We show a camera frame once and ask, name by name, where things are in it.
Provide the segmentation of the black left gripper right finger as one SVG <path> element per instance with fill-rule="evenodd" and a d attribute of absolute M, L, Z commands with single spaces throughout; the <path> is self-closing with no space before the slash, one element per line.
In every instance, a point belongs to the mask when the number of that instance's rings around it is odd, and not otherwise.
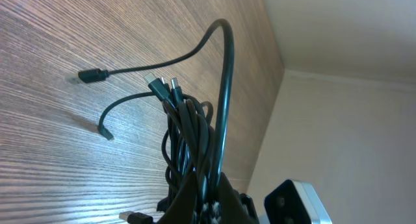
<path fill-rule="evenodd" d="M 218 202 L 220 224 L 259 224 L 253 199 L 235 190 L 223 172 L 218 184 Z"/>

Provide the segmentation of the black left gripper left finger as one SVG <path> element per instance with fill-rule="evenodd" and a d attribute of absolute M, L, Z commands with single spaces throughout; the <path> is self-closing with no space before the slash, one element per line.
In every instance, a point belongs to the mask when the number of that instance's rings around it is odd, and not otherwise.
<path fill-rule="evenodd" d="M 198 185 L 196 173 L 191 172 L 183 181 L 178 194 L 158 224 L 191 224 L 196 206 Z"/>

